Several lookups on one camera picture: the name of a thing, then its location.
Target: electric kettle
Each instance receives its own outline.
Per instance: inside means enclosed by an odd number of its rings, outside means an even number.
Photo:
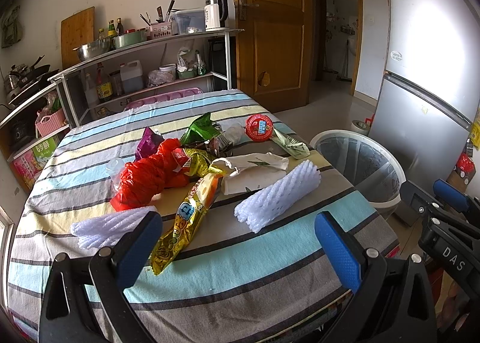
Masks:
[[[227,0],[205,0],[205,29],[216,31],[225,27],[229,16],[229,3]]]

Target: refrigerator door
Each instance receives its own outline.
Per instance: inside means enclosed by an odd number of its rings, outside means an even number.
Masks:
[[[432,193],[434,181],[452,172],[469,124],[449,113],[445,103],[415,90],[386,75],[368,137],[395,156],[408,180]]]
[[[464,0],[390,0],[386,69],[473,121],[480,99],[480,26]]]

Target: metal screw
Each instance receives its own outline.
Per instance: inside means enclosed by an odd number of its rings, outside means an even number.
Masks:
[[[65,254],[64,252],[61,252],[55,257],[55,260],[57,262],[62,262],[65,260],[66,257],[67,257],[67,254]]]
[[[98,251],[99,256],[107,257],[112,253],[112,249],[110,247],[103,247]]]
[[[367,256],[369,258],[376,258],[378,257],[378,251],[376,249],[367,249]]]
[[[419,254],[412,254],[413,263],[421,263],[422,257]]]

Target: baseboard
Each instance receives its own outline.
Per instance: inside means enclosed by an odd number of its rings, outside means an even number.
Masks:
[[[369,97],[368,95],[363,94],[363,93],[360,92],[360,91],[356,91],[356,90],[355,90],[354,93],[353,93],[353,96],[354,96],[355,98],[358,98],[358,99],[363,100],[363,101],[366,102],[366,103],[369,103],[369,104],[372,105],[372,106],[377,107],[377,100],[376,100],[375,98]]]

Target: purple wrapper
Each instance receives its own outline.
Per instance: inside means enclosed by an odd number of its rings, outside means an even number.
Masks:
[[[143,132],[142,139],[137,145],[137,150],[135,151],[135,161],[155,154],[158,146],[163,140],[165,139],[162,135],[158,135],[149,127],[146,127],[145,131]]]

